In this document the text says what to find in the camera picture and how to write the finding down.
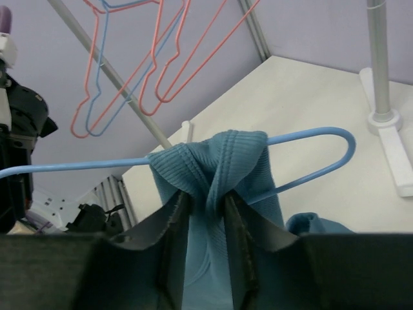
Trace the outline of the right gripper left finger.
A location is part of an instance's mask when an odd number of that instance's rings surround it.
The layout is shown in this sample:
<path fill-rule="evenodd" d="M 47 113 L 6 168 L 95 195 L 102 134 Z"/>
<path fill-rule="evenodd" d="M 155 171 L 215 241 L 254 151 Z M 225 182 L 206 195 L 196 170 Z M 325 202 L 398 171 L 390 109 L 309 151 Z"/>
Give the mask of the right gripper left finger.
<path fill-rule="evenodd" d="M 2 309 L 180 309 L 190 196 L 112 239 L 3 235 Z"/>

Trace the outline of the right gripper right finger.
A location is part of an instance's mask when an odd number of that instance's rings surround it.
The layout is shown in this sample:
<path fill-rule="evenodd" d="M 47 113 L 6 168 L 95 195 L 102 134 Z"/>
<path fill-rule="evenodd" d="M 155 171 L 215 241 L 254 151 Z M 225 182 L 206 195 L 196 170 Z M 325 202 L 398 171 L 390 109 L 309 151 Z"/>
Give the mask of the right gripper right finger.
<path fill-rule="evenodd" d="M 411 234 L 302 234 L 224 199 L 235 309 L 411 309 Z"/>

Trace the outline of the teal blue tank top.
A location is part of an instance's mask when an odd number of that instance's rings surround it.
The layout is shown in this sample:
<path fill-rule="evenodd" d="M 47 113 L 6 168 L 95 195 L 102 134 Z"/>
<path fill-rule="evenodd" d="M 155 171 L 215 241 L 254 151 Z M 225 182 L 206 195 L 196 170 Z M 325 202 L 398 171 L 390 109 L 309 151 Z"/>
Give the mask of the teal blue tank top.
<path fill-rule="evenodd" d="M 335 135 L 348 143 L 337 162 L 276 187 L 268 148 L 321 135 Z M 183 309 L 232 309 L 227 241 L 219 206 L 227 193 L 237 192 L 253 210 L 283 225 L 278 194 L 324 176 L 354 155 L 354 136 L 341 128 L 321 127 L 269 137 L 263 131 L 228 130 L 201 142 L 180 143 L 148 155 L 162 202 L 177 191 L 194 201 L 190 217 Z"/>

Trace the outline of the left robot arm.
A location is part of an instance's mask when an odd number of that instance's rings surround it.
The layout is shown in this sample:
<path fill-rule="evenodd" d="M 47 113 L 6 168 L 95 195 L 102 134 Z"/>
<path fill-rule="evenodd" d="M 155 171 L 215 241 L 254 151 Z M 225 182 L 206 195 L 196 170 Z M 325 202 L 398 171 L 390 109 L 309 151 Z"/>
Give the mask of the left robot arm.
<path fill-rule="evenodd" d="M 58 129 L 49 117 L 46 101 L 34 90 L 24 87 L 1 70 L 1 94 L 6 96 L 11 125 L 1 123 L 1 169 L 31 165 L 39 138 Z M 1 233 L 9 233 L 26 216 L 34 191 L 30 173 L 1 178 Z"/>

